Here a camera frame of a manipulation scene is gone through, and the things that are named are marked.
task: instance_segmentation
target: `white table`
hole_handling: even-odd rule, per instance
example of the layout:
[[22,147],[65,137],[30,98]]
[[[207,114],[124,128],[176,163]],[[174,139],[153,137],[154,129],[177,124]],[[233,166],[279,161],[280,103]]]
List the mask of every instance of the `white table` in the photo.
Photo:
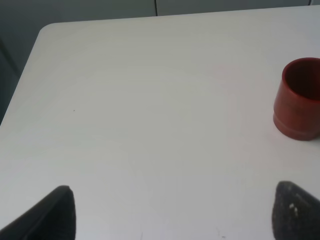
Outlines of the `white table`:
[[58,185],[78,240],[272,240],[280,180],[320,198],[320,141],[272,121],[320,56],[320,6],[51,24],[0,127],[0,227]]

